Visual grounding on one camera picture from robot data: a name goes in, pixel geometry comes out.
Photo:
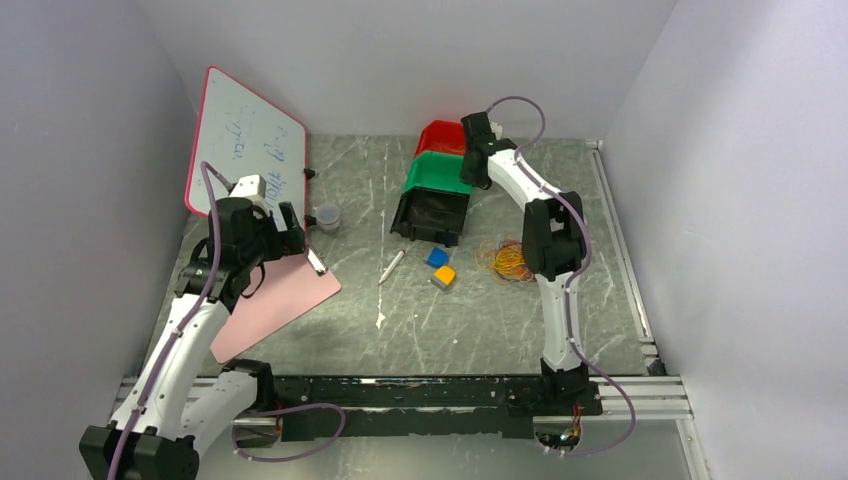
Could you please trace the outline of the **red plastic bin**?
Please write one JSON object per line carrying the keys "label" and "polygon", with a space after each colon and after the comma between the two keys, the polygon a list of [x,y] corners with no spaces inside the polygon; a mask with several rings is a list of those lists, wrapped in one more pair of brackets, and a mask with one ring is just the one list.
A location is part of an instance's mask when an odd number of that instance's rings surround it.
{"label": "red plastic bin", "polygon": [[414,156],[417,157],[424,152],[463,156],[465,151],[466,141],[462,124],[434,120],[421,131]]}

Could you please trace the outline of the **green plastic bin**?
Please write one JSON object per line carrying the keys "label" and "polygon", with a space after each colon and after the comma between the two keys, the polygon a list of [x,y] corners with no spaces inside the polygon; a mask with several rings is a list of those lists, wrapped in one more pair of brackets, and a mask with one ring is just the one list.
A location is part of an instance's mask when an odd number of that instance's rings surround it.
{"label": "green plastic bin", "polygon": [[427,188],[470,195],[472,186],[460,179],[462,165],[462,156],[424,151],[413,160],[403,192],[413,188]]}

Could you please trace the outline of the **black plastic bin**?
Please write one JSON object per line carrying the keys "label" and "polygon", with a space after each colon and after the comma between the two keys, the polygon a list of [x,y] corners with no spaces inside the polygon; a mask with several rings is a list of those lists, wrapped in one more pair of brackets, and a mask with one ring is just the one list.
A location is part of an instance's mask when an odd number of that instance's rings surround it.
{"label": "black plastic bin", "polygon": [[459,245],[470,195],[413,187],[400,196],[390,233],[447,248]]}

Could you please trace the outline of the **yellow eraser block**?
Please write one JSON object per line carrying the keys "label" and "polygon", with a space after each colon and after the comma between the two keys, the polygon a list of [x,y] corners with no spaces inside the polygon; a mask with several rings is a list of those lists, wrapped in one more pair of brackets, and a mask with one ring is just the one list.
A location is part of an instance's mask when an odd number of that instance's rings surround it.
{"label": "yellow eraser block", "polygon": [[447,291],[452,287],[456,279],[456,271],[448,265],[443,265],[435,270],[429,281],[440,290]]}

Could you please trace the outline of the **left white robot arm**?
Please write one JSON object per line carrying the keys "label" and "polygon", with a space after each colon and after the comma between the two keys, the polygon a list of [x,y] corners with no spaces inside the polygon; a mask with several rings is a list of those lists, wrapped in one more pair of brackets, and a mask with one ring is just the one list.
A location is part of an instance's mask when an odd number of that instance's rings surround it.
{"label": "left white robot arm", "polygon": [[170,316],[153,355],[122,405],[104,426],[90,426],[79,450],[94,479],[194,479],[201,458],[233,420],[278,406],[271,367],[232,360],[206,393],[189,394],[206,353],[247,299],[250,275],[265,263],[306,249],[289,202],[279,205],[278,231],[259,199],[222,198],[210,213],[208,238],[181,272]]}

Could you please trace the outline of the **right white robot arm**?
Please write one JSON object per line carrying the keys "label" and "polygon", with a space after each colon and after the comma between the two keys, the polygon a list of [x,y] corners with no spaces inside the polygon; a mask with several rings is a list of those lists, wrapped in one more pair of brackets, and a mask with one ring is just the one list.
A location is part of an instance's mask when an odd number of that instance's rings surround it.
{"label": "right white robot arm", "polygon": [[522,209],[522,254],[541,294],[541,374],[529,393],[510,394],[509,407],[531,416],[600,415],[599,389],[582,357],[572,297],[591,258],[582,200],[536,173],[512,140],[494,132],[487,113],[469,114],[461,125],[465,154],[460,179],[481,189],[497,184]]}

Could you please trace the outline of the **pink clipboard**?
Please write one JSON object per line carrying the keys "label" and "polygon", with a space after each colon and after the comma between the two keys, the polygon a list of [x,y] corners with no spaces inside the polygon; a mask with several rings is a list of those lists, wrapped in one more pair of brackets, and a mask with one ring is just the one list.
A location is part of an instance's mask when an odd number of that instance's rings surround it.
{"label": "pink clipboard", "polygon": [[212,342],[212,356],[229,362],[340,290],[333,273],[316,272],[307,254],[266,262],[251,273],[252,296],[239,299]]}

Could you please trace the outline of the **clear jar of paperclips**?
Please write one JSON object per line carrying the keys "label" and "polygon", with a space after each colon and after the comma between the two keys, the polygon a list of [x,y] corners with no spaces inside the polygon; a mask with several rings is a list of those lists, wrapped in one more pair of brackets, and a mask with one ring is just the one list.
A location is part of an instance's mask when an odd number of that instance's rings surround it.
{"label": "clear jar of paperclips", "polygon": [[334,234],[341,226],[341,209],[334,203],[324,203],[314,209],[318,228],[326,234]]}

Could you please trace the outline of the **white marker pen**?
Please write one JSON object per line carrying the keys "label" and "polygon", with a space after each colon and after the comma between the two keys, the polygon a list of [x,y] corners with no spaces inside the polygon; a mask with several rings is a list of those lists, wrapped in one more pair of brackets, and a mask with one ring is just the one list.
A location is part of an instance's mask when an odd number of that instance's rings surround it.
{"label": "white marker pen", "polygon": [[402,249],[402,250],[397,252],[397,254],[392,258],[392,260],[390,261],[388,266],[382,272],[382,274],[381,274],[381,276],[378,280],[379,285],[382,285],[392,275],[394,270],[397,268],[397,266],[400,264],[400,262],[405,257],[405,254],[406,254],[405,249]]}

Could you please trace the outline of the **pink framed whiteboard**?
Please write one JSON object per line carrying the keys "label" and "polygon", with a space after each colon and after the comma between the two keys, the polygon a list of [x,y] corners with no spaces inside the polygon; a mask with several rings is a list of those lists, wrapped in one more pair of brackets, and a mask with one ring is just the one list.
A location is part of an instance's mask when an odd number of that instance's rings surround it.
{"label": "pink framed whiteboard", "polygon": [[307,130],[260,94],[216,66],[206,70],[184,203],[207,215],[209,199],[200,164],[209,163],[232,183],[260,175],[265,201],[280,230],[279,204],[289,202],[298,222],[307,214]]}

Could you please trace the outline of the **blue eraser block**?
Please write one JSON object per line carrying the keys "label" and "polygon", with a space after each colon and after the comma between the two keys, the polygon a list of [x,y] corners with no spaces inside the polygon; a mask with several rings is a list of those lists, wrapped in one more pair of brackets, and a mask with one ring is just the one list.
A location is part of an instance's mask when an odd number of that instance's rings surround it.
{"label": "blue eraser block", "polygon": [[446,250],[438,247],[434,247],[425,260],[425,264],[435,270],[448,266],[449,262],[450,254]]}

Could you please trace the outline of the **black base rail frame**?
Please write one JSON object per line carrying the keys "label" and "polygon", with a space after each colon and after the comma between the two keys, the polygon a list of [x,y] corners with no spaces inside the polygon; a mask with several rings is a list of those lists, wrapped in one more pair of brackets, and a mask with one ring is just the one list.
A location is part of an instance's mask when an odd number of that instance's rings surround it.
{"label": "black base rail frame", "polygon": [[194,381],[177,422],[194,435],[237,390],[237,417],[269,412],[266,427],[283,442],[343,437],[498,434],[504,439],[550,437],[573,444],[580,419],[669,420],[691,414],[681,381],[624,377],[590,381],[556,396],[539,375],[441,377],[274,376],[267,366],[236,369]]}

